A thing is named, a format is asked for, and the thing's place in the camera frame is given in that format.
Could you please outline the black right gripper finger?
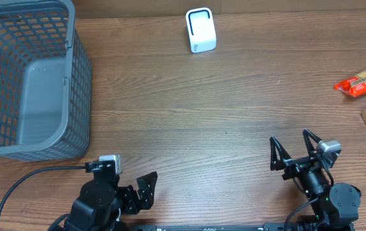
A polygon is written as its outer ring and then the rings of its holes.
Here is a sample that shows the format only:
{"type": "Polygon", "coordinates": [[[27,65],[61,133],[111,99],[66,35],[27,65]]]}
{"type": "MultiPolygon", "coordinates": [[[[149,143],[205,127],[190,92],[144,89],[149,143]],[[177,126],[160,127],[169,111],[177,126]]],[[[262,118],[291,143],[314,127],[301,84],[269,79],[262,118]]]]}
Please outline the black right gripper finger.
{"type": "Polygon", "coordinates": [[[308,151],[309,156],[313,156],[316,152],[315,147],[313,146],[312,142],[315,142],[318,144],[322,139],[318,136],[316,136],[314,133],[312,133],[307,128],[303,129],[302,131],[304,142],[306,145],[306,149],[308,151]]]}
{"type": "Polygon", "coordinates": [[[292,162],[291,156],[284,149],[281,143],[272,136],[270,138],[270,170],[278,171],[287,168],[292,162]]]}

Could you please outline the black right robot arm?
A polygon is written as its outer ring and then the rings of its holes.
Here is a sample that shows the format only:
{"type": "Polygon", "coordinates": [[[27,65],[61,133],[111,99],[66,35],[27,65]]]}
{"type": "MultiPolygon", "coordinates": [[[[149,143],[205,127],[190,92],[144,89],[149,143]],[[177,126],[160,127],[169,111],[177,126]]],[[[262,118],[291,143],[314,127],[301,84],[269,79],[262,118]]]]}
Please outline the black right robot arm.
{"type": "Polygon", "coordinates": [[[308,199],[276,229],[353,230],[362,192],[351,184],[336,183],[330,172],[340,156],[341,144],[324,141],[306,128],[302,135],[308,155],[298,159],[293,159],[274,136],[270,138],[270,169],[283,170],[282,178],[292,179],[308,199]]]}

